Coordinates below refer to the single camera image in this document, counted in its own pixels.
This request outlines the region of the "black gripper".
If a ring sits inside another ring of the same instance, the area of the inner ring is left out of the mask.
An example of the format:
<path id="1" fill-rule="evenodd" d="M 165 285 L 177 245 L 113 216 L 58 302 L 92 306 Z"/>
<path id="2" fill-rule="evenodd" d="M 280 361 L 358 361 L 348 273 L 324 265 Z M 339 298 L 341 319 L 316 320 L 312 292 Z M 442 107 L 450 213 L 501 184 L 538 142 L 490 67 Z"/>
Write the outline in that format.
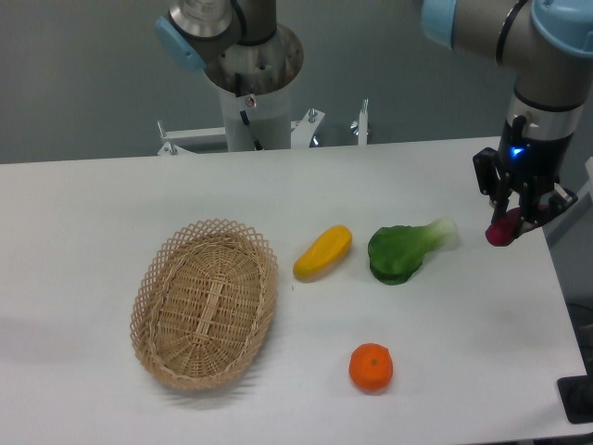
<path id="1" fill-rule="evenodd" d="M 504 218 L 512 193 L 519 196 L 514 238 L 545 225 L 573 206 L 577 196 L 560 190 L 560 167 L 572 139 L 537 139 L 521 114 L 505 124 L 497 149 L 486 147 L 473 157 L 480 192 L 493 206 L 491 223 Z"/>

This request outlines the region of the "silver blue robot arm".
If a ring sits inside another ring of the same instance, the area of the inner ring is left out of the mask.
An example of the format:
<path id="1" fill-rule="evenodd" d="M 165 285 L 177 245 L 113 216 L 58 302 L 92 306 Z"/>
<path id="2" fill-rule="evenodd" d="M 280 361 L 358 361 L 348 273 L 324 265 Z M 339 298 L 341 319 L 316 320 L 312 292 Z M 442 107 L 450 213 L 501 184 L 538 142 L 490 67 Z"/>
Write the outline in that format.
<path id="1" fill-rule="evenodd" d="M 452 50 L 515 70 L 514 93 L 497 148 L 473 157 L 494 212 L 486 230 L 509 245 L 576 202 L 560 168 L 592 84 L 588 1 L 422 1 L 424 34 Z M 298 127 L 286 90 L 303 65 L 298 38 L 272 1 L 174 1 L 156 23 L 159 41 L 185 70 L 219 90 L 232 151 L 308 146 L 318 118 Z"/>

